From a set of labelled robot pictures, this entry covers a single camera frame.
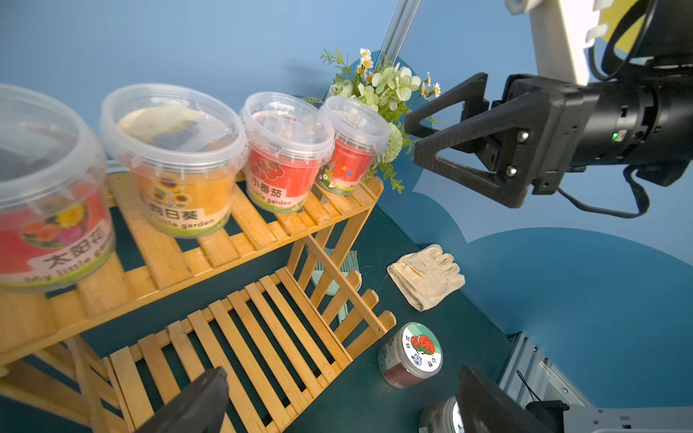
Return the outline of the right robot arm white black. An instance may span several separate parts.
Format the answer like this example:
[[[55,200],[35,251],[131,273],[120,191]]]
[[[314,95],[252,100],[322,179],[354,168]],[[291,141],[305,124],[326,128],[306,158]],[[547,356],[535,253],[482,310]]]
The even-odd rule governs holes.
[[[692,159],[691,2],[636,2],[589,66],[586,85],[512,75],[494,102],[472,76],[407,115],[415,163],[511,209],[569,172],[620,165],[645,214],[644,183],[667,187]]]

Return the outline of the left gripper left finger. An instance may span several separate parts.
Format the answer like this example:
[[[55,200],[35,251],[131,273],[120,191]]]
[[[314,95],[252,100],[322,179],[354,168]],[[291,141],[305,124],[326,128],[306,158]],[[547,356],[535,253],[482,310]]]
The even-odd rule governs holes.
[[[227,399],[226,370],[206,370],[136,432],[220,432]]]

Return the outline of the bamboo two-tier shelf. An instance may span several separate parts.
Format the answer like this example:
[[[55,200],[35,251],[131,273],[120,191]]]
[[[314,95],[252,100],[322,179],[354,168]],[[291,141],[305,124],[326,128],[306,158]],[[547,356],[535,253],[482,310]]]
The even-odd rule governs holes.
[[[118,209],[144,265],[126,271],[112,255],[71,292],[5,294],[1,298],[1,394],[95,432],[133,432],[153,417],[143,374],[164,402],[182,389],[174,366],[197,379],[207,366],[227,372],[228,400],[247,432],[282,432],[348,366],[396,323],[375,311],[372,290],[359,292],[361,274],[340,271],[380,198],[373,178],[349,197],[312,189],[304,209],[264,220],[236,189],[235,235],[220,230],[182,251],[154,229],[125,172],[108,176],[106,203]],[[287,264],[256,283],[100,357],[82,333],[280,247]],[[317,286],[310,277],[324,267]],[[334,297],[326,295],[332,281]],[[337,314],[348,304],[348,315]]]

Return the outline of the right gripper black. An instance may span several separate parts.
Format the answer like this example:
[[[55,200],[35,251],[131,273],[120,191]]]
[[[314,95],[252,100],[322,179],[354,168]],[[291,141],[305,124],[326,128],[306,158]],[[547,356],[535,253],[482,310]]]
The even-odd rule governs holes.
[[[588,86],[514,74],[491,108],[487,79],[477,73],[430,99],[404,117],[404,131],[419,139],[416,165],[519,209],[528,193],[558,191],[599,95]],[[457,104],[463,106],[458,124],[445,129],[422,124]]]

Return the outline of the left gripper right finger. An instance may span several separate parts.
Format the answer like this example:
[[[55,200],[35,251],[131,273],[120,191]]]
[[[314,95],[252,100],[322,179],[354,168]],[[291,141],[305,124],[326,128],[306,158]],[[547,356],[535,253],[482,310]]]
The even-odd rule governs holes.
[[[474,367],[460,369],[457,399],[465,432],[550,432]]]

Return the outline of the small clear jar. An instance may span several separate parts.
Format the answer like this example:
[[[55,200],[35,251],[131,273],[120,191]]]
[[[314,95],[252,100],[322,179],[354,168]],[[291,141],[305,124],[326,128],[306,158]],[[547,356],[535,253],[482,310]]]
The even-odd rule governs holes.
[[[155,228],[191,239],[225,227],[249,153],[232,108],[191,88],[135,84],[105,97],[99,133],[108,154],[133,175]]]
[[[46,293],[93,274],[116,235],[102,192],[106,155],[71,108],[1,87],[1,289]]]
[[[328,97],[321,113],[334,127],[335,148],[330,160],[319,169],[316,183],[325,191],[349,196],[375,159],[387,150],[390,126],[375,110],[349,97]]]
[[[249,140],[249,198],[274,214],[300,210],[334,152],[332,124],[315,106],[278,92],[249,96],[241,118]]]

